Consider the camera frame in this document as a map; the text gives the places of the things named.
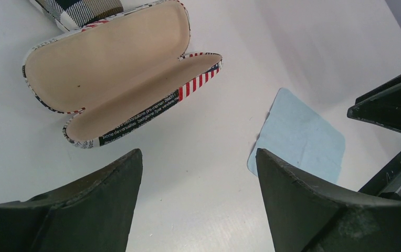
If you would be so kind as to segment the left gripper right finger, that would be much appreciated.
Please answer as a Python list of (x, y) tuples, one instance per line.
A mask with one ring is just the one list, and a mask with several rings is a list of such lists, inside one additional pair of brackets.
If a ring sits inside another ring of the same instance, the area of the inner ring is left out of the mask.
[(401, 251), (401, 201), (340, 187), (266, 149), (256, 163), (276, 251)]

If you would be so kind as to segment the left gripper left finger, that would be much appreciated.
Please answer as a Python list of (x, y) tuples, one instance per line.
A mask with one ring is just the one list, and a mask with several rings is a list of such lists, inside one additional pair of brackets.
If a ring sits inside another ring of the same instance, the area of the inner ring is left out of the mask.
[(0, 251), (125, 251), (142, 180), (142, 152), (55, 190), (0, 204)]

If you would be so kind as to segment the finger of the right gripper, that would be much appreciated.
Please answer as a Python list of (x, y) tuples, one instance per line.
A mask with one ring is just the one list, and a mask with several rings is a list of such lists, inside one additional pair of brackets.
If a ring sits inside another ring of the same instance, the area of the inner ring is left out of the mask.
[(347, 117), (401, 133), (401, 75), (358, 97)]

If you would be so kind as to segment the flag print glasses case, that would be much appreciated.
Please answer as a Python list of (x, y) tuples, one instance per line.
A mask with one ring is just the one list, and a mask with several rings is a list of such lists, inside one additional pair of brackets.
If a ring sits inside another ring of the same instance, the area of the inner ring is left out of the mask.
[(217, 53), (188, 53), (189, 15), (179, 1), (154, 1), (44, 41), (22, 74), (47, 109), (68, 114), (62, 133), (91, 149), (138, 129), (211, 80)]

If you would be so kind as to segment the brown striped glasses case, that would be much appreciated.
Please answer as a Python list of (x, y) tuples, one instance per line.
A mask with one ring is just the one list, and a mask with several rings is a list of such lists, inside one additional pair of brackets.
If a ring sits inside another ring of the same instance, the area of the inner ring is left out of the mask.
[(30, 3), (63, 32), (124, 11), (120, 0), (30, 0)]

